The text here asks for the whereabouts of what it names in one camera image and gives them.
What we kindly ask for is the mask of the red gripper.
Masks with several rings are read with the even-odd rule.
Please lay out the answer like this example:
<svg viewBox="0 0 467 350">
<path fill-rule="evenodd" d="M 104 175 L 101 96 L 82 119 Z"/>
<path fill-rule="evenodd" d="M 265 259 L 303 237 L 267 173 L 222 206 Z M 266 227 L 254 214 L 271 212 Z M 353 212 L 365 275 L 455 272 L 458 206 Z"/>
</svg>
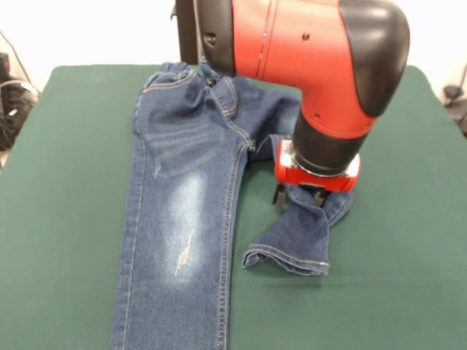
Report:
<svg viewBox="0 0 467 350">
<path fill-rule="evenodd" d="M 294 159 L 295 151 L 291 140 L 280 140 L 276 155 L 274 175 L 281 184 L 276 186 L 272 204 L 277 208 L 284 205 L 287 197 L 284 184 L 322 188 L 313 195 L 313 204 L 322 207 L 331 192 L 349 192 L 352 190 L 360 175 L 359 154 L 353 158 L 344 173 L 338 176 L 318 176 L 300 167 Z"/>
</svg>

